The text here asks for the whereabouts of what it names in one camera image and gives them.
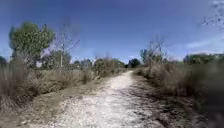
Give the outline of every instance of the bare tree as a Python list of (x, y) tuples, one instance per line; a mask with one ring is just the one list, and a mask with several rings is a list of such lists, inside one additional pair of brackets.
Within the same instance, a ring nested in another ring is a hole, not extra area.
[(70, 53), (79, 44), (80, 40), (77, 39), (78, 34), (79, 29), (70, 20), (66, 20), (56, 33), (54, 46), (57, 50), (62, 51), (60, 59), (61, 68), (63, 68), (63, 53)]
[(156, 36), (155, 39), (149, 42), (147, 49), (140, 51), (143, 63), (150, 66), (156, 62), (162, 62), (167, 56), (164, 47), (164, 37)]

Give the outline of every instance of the vegetation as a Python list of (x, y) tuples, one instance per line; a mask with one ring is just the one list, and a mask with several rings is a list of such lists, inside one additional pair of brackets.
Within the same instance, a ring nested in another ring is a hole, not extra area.
[(69, 51), (79, 42), (74, 41), (76, 36), (69, 23), (63, 24), (56, 34), (47, 25), (39, 27), (31, 22), (13, 27), (9, 33), (12, 58), (7, 63), (0, 56), (0, 109), (14, 108), (37, 95), (124, 71), (124, 63), (118, 59), (71, 63)]
[(105, 77), (123, 71), (124, 66), (125, 64), (118, 59), (99, 58), (95, 61), (93, 69), (96, 75)]
[(41, 59), (43, 69), (59, 69), (61, 67), (61, 55), (63, 56), (63, 66), (68, 67), (71, 56), (62, 51), (51, 51), (50, 54), (44, 55)]
[(29, 67), (35, 67), (44, 49), (52, 43), (54, 33), (47, 25), (40, 28), (36, 24), (25, 22), (19, 28), (12, 27), (9, 37), (12, 57), (23, 58)]
[(0, 56), (0, 67), (6, 66), (6, 64), (7, 60), (4, 57)]
[(224, 54), (191, 54), (183, 61), (167, 59), (163, 45), (140, 51), (145, 67), (135, 73), (149, 79), (151, 85), (164, 95), (192, 97), (199, 101), (205, 99), (208, 88), (219, 88), (224, 81)]
[(139, 66), (141, 63), (137, 58), (134, 58), (132, 60), (129, 60), (128, 65), (130, 68), (136, 68), (137, 66)]

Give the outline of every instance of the sky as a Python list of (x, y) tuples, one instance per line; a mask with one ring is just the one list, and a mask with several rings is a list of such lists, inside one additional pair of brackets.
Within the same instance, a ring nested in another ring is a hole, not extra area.
[(223, 52), (223, 31), (203, 25), (213, 0), (0, 0), (0, 55), (9, 58), (8, 34), (25, 21), (54, 30), (69, 18), (79, 28), (73, 60), (109, 55), (128, 62), (139, 58), (157, 35), (175, 59), (190, 53)]

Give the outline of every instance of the ground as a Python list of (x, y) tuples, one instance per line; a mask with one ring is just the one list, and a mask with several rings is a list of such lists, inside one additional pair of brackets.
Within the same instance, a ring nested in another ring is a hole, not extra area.
[(203, 127), (200, 115), (193, 111), (189, 101), (187, 98), (159, 96), (155, 88), (149, 86), (143, 78), (134, 77), (132, 71), (128, 71), (98, 83), (92, 82), (37, 97), (33, 105), (17, 112), (20, 118), (12, 115), (12, 118), (5, 119), (2, 116), (0, 126), (4, 128)]

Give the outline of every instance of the white gravel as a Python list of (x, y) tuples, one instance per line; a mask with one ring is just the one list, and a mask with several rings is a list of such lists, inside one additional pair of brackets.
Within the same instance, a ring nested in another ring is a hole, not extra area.
[(32, 128), (139, 128), (138, 116), (130, 108), (127, 96), (120, 90), (133, 84), (131, 71), (109, 79), (95, 95), (84, 95), (61, 103), (65, 112), (47, 125)]

